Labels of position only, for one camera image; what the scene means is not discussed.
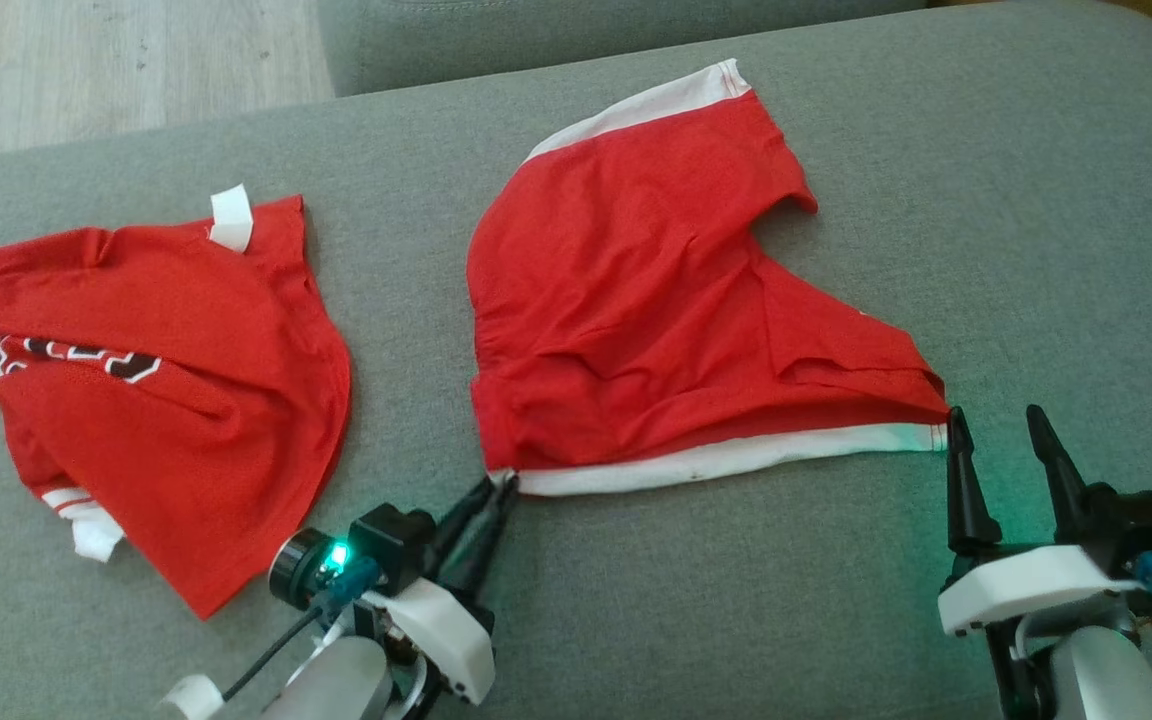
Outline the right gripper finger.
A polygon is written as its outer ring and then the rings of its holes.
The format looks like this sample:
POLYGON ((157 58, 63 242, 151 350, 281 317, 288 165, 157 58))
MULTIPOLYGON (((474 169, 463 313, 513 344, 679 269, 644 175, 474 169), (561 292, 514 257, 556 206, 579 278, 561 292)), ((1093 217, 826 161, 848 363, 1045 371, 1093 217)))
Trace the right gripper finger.
POLYGON ((948 414, 947 541, 954 553, 979 553, 1002 541, 973 465, 973 438, 961 407, 948 414))
POLYGON ((1076 470, 1069 452, 1064 450, 1055 429, 1043 406, 1026 406, 1026 427, 1034 455, 1046 473, 1049 501, 1055 520, 1056 543, 1082 541, 1085 525, 1083 497, 1087 484, 1076 470))

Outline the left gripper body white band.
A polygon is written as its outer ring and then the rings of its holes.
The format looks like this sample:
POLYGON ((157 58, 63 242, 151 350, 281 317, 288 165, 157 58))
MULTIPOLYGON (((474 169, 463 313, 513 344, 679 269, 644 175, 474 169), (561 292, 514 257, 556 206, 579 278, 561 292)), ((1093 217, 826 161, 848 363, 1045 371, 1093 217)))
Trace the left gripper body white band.
POLYGON ((415 579, 397 594, 366 593, 366 605, 380 611, 385 629, 394 628, 411 641, 417 655, 454 694, 479 706, 497 679, 497 665, 488 630, 448 589, 430 579, 415 579))

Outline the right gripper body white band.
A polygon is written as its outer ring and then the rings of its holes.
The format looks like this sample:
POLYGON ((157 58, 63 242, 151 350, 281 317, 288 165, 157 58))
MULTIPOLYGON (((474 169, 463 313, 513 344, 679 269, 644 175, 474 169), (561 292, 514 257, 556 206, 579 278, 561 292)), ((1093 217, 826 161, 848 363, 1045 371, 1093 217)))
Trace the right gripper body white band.
POLYGON ((980 564, 937 598, 943 632, 982 634, 1001 719, 1144 719, 1147 660, 1130 597, 1069 544, 980 564))

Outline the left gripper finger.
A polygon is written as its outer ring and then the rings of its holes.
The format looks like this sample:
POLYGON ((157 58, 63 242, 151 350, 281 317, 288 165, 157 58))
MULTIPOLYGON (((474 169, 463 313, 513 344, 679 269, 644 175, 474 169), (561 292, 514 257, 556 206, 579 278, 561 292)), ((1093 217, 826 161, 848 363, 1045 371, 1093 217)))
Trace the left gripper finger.
POLYGON ((488 493, 477 514, 473 536, 461 552, 456 588, 462 600, 477 602, 517 501, 518 477, 503 477, 488 493))
POLYGON ((462 535, 467 532, 471 521, 485 510, 497 492, 495 482, 485 475, 475 484, 465 497, 452 507, 452 510, 435 524, 435 532, 429 543, 429 571, 440 573, 444 562, 450 556, 452 551, 461 541, 462 535))

